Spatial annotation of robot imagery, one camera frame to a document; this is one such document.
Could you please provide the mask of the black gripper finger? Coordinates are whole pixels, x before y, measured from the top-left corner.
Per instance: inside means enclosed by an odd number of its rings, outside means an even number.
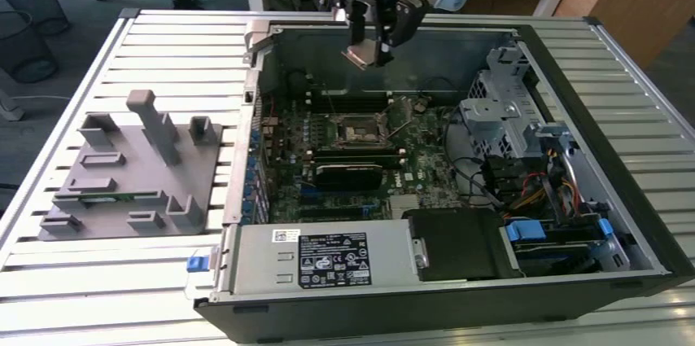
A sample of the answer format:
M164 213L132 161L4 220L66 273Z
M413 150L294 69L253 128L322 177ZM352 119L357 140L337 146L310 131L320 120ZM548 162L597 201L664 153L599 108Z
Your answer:
M357 45L365 39L365 12L367 5L352 0L349 4L349 44Z
M428 0L376 2L376 65L393 60L391 49L408 42L429 10Z

